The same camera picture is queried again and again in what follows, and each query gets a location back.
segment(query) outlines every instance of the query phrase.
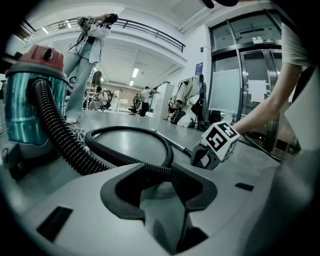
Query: black corrugated hose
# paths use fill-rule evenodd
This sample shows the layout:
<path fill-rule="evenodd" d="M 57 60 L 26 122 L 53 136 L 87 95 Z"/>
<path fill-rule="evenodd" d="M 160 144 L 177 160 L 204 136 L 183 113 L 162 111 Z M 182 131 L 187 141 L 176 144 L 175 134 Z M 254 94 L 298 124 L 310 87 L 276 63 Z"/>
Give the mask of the black corrugated hose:
<path fill-rule="evenodd" d="M 36 106 L 39 118 L 48 138 L 58 150 L 58 152 L 62 154 L 66 161 L 78 173 L 80 173 L 81 175 L 88 175 L 110 169 L 94 156 L 92 156 L 89 152 L 87 152 L 84 146 L 71 132 L 57 107 L 51 88 L 45 79 L 37 79 L 36 81 L 34 81 L 31 84 L 29 91 L 31 93 L 29 94 L 28 101 L 30 102 L 30 104 Z M 135 127 L 106 127 L 88 132 L 85 137 L 85 142 L 94 153 L 116 166 L 144 163 L 138 159 L 124 155 L 111 148 L 101 145 L 93 139 L 94 135 L 123 129 L 150 134 L 159 139 L 164 144 L 167 151 L 167 157 L 162 166 L 145 163 L 145 170 L 147 175 L 146 180 L 153 180 L 155 182 L 170 182 L 171 169 L 168 168 L 168 166 L 170 166 L 173 161 L 173 150 L 166 139 L 153 131 Z"/>
<path fill-rule="evenodd" d="M 37 79 L 34 81 L 29 88 L 29 92 L 28 101 L 36 106 L 48 138 L 69 165 L 81 175 L 99 173 L 110 169 L 92 156 L 71 132 L 57 107 L 46 80 Z"/>

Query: gray floor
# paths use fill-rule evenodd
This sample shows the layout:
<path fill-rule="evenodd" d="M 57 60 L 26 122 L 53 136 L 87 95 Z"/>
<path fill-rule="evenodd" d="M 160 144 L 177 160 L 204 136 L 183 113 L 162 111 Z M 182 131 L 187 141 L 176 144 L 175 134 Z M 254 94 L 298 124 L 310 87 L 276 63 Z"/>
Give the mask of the gray floor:
<path fill-rule="evenodd" d="M 199 130 L 172 125 L 165 120 L 155 121 L 149 117 L 110 112 L 84 111 L 79 125 L 88 131 L 110 126 L 133 126 L 148 130 L 153 128 L 191 150 L 202 138 Z M 96 139 L 114 150 L 151 164 L 160 165 L 165 159 L 164 146 L 150 135 L 117 131 L 100 135 Z M 6 140 L 6 136 L 1 137 L 0 144 L 3 146 Z M 190 162 L 182 152 L 175 148 L 173 151 L 175 162 Z M 277 165 L 276 161 L 263 152 L 238 143 L 230 158 L 220 163 L 215 170 L 258 177 L 263 169 Z M 0 177 L 13 209 L 18 215 L 24 216 L 36 204 L 79 175 L 60 157 L 32 169 L 22 180 L 13 180 L 3 168 Z M 140 207 L 146 212 L 147 230 L 167 251 L 174 252 L 180 236 L 184 207 L 171 184 L 164 182 L 144 191 Z"/>

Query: white sleeve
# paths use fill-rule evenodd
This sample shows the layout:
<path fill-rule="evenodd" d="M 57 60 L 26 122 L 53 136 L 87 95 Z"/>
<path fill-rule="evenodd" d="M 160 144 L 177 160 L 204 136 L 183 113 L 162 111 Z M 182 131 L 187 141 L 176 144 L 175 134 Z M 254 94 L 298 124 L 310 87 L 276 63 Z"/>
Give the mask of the white sleeve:
<path fill-rule="evenodd" d="M 301 67 L 312 66 L 308 51 L 303 47 L 300 38 L 286 24 L 282 23 L 282 63 Z"/>
<path fill-rule="evenodd" d="M 92 24 L 88 31 L 89 36 L 99 39 L 104 39 L 105 37 L 109 36 L 110 33 L 110 29 L 100 26 L 99 24 Z"/>

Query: blue sign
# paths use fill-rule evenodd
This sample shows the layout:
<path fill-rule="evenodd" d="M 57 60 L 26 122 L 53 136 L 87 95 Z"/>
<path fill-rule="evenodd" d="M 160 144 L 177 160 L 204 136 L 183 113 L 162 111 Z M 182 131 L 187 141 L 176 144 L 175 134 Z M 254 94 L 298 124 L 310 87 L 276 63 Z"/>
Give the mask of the blue sign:
<path fill-rule="evenodd" d="M 196 76 L 201 75 L 203 69 L 204 69 L 204 63 L 203 63 L 203 62 L 197 64 L 197 65 L 195 66 L 195 75 L 196 75 Z"/>

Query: red vacuum lid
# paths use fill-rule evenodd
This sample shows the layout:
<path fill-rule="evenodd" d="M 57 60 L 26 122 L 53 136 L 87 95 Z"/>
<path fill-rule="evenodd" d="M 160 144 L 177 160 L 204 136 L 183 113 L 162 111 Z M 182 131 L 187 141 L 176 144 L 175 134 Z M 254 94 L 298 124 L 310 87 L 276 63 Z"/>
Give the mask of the red vacuum lid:
<path fill-rule="evenodd" d="M 61 72 L 64 71 L 64 56 L 53 48 L 41 45 L 33 45 L 31 49 L 22 55 L 20 62 L 33 62 L 46 65 Z"/>

